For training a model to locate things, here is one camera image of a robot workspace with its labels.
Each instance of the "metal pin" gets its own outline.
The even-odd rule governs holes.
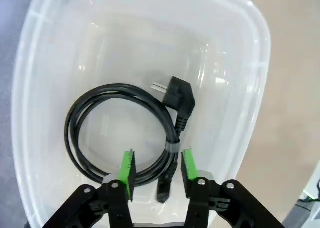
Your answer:
[[[161,92],[163,94],[167,93],[168,87],[159,83],[153,83],[151,89],[156,90],[157,92]]]

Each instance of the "cable connector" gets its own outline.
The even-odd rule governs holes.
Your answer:
[[[159,83],[153,83],[151,88],[164,93],[162,103],[166,107],[177,111],[175,127],[178,128],[179,132],[184,131],[187,121],[196,106],[191,84],[172,76],[168,87]]]

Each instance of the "translucent plastic container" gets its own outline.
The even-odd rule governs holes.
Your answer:
[[[12,99],[16,175],[31,227],[42,227],[81,184],[99,187],[72,164],[64,123],[75,100],[100,85],[128,83],[162,99],[153,82],[167,85],[176,76],[191,83],[196,106],[181,149],[191,148],[198,169],[218,183],[235,178],[260,109],[270,49],[267,23],[249,0],[33,0]],[[141,170],[164,147],[156,118],[124,100],[98,106],[80,133],[83,153],[107,172],[119,170],[124,151],[136,151]],[[184,221],[189,200],[180,168],[165,205],[156,202],[156,185],[135,189],[133,222]],[[109,227],[108,216],[95,227]]]

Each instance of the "gray carpet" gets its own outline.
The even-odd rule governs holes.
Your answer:
[[[11,144],[11,87],[15,56],[31,0],[0,0],[0,227],[23,228]]]

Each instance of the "beige floor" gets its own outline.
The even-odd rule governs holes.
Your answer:
[[[271,60],[237,179],[282,221],[320,159],[320,0],[251,1],[268,23]]]

